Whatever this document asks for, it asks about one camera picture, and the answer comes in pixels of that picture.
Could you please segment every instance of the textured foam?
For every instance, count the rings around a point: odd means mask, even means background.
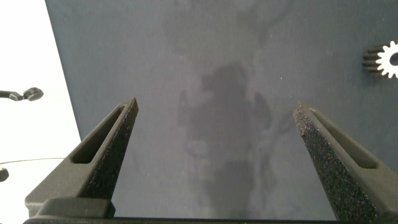
[[[301,137],[337,219],[376,220],[379,213],[374,204],[361,190],[350,170],[333,150],[333,145],[320,131],[318,126],[321,126],[321,123],[312,121],[308,113],[311,113],[308,108],[300,104],[294,112],[294,119],[300,128]]]

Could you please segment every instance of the gear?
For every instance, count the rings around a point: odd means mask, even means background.
[[[376,75],[398,78],[398,42],[380,45],[368,50],[364,56],[364,69]]]

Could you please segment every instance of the black plastic part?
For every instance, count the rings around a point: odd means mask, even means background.
[[[308,220],[204,220],[204,219],[164,219],[164,218],[114,218],[114,219],[43,219],[32,218],[24,224],[261,224],[261,223],[346,223],[337,221]]]
[[[393,170],[316,109],[300,103],[294,118],[337,219],[398,221]]]
[[[114,206],[109,199],[51,198],[37,212],[37,217],[52,218],[113,218]]]
[[[0,98],[9,98],[10,100],[20,101],[23,100],[24,97],[14,91],[2,91],[0,90]]]
[[[26,197],[33,217],[50,198],[111,199],[138,113],[135,98],[119,104]]]
[[[44,95],[43,91],[39,88],[33,87],[24,92],[24,99],[29,101],[35,101],[40,99]]]
[[[378,56],[378,53],[384,52],[383,47],[388,46],[390,47],[390,42],[377,45],[371,49],[368,49],[368,53],[364,54],[363,56],[363,68],[364,71],[372,73],[374,75],[382,75],[382,70],[378,70],[377,68],[380,66],[376,61],[380,59],[380,56]],[[395,65],[398,63],[398,56],[393,55],[390,59],[390,63],[392,65]]]
[[[390,58],[390,63],[393,66],[398,66],[398,53],[395,53]]]
[[[8,177],[8,170],[6,168],[0,168],[0,182],[7,180]]]

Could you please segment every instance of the gray panel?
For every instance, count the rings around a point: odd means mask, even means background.
[[[46,3],[80,136],[140,107],[116,216],[334,219],[298,101],[398,170],[398,82],[361,68],[397,39],[398,1]]]

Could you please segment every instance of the wire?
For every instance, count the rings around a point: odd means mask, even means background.
[[[39,160],[46,160],[46,159],[64,159],[64,158],[24,159],[24,160],[19,160],[19,161],[0,162],[0,165],[13,163],[13,162],[39,161]]]

